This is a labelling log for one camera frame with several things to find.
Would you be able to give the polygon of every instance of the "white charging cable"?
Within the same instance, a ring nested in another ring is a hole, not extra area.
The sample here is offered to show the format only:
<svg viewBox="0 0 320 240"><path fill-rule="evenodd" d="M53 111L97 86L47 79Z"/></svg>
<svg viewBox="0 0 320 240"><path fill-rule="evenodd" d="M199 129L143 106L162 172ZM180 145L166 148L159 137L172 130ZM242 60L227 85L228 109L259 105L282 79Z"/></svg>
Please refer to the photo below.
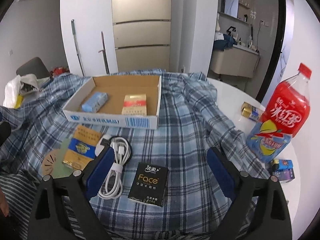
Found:
<svg viewBox="0 0 320 240"><path fill-rule="evenodd" d="M99 153L104 148L103 139L110 140L110 135L104 135L100 141L98 142L98 145L96 147L96 156L99 155ZM103 187L98 192L98 196L103 199L116 199L122 195L122 181L121 181L121 173L123 166L128 161L131 155L131 148L129 146L129 143L126 139L123 137L113 137L111 139L110 146L113 148L115 152L115 162L113 163L106 179L105 179L105 187L103 190ZM108 184L111 177L115 176L115 182L113 184L113 187L110 191L108 191Z"/></svg>

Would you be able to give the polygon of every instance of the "refrigerator door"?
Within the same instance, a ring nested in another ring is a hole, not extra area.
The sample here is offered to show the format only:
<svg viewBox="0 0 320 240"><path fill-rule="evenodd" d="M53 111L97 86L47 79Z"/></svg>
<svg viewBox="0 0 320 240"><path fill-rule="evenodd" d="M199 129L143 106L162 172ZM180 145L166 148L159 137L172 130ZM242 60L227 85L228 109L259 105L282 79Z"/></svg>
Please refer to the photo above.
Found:
<svg viewBox="0 0 320 240"><path fill-rule="evenodd" d="M171 0L112 0L113 23L170 20Z"/></svg>
<svg viewBox="0 0 320 240"><path fill-rule="evenodd" d="M169 69L170 46L143 46L116 49L118 71Z"/></svg>
<svg viewBox="0 0 320 240"><path fill-rule="evenodd" d="M170 22L122 23L113 26L115 47L170 44Z"/></svg>

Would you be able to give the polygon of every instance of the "white table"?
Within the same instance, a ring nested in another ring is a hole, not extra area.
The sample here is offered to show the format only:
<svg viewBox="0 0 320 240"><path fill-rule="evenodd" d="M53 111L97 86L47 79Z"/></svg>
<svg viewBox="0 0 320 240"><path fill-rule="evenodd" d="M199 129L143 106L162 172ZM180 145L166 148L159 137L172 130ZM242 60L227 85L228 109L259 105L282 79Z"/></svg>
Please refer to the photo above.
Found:
<svg viewBox="0 0 320 240"><path fill-rule="evenodd" d="M233 86L211 78L208 78L208 81L217 89L217 104L219 109L235 124L237 129L248 135L254 127L255 122L241 115L243 102L247 102L262 110L265 109L264 106ZM295 179L291 182L281 184L285 198L289 200L288 209L292 223L297 213L300 199L300 170L292 143L289 143L277 157L279 159L292 160L293 162Z"/></svg>

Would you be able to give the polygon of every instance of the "wooden coaster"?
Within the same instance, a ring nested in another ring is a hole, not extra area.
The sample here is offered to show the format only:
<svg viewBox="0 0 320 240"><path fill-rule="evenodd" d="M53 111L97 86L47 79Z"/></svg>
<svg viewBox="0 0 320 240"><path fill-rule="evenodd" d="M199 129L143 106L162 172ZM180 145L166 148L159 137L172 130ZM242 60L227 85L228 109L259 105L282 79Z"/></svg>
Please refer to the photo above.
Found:
<svg viewBox="0 0 320 240"><path fill-rule="evenodd" d="M43 159L41 164L42 175L50 175L54 169L56 162L56 155L59 152L59 149L52 150L49 152Z"/></svg>

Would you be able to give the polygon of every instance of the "gray chair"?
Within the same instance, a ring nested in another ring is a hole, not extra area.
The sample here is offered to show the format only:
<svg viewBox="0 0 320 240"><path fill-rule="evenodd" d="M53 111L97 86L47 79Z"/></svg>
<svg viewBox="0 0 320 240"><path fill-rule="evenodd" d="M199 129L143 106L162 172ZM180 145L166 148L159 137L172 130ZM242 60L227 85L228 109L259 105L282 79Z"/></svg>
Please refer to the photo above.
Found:
<svg viewBox="0 0 320 240"><path fill-rule="evenodd" d="M37 79L50 77L50 73L39 57L35 57L23 64L16 71L17 75L24 76L27 74L36 75Z"/></svg>

